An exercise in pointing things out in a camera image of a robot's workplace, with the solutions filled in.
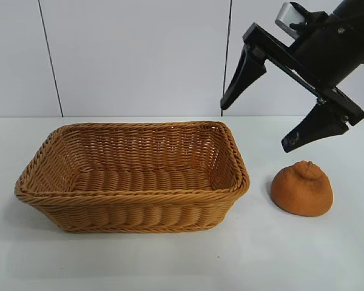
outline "robotic arm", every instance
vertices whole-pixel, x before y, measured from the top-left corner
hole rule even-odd
[[[344,0],[333,12],[309,12],[285,3],[276,24],[295,39],[287,47],[256,23],[243,36],[235,75],[221,99],[233,102],[266,73],[269,60],[317,97],[309,115],[281,141],[285,152],[329,136],[342,135],[364,111],[336,86],[364,63],[364,0]]]

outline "rectangular basket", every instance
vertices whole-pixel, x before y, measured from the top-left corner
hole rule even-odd
[[[15,194],[68,232],[192,232],[248,188],[221,122],[74,124],[50,134]]]

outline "brown bun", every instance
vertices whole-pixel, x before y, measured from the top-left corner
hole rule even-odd
[[[312,162],[284,168],[271,184],[271,198],[283,210],[303,216],[319,216],[333,204],[329,178]]]

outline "white tabletop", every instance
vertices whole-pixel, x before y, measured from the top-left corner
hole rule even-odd
[[[18,201],[15,181],[47,135],[77,122],[222,120],[251,188],[212,230],[69,234]],[[298,117],[0,118],[0,290],[364,290],[364,121],[286,154]],[[330,212],[290,215],[269,199],[275,174],[310,160],[329,176]]]

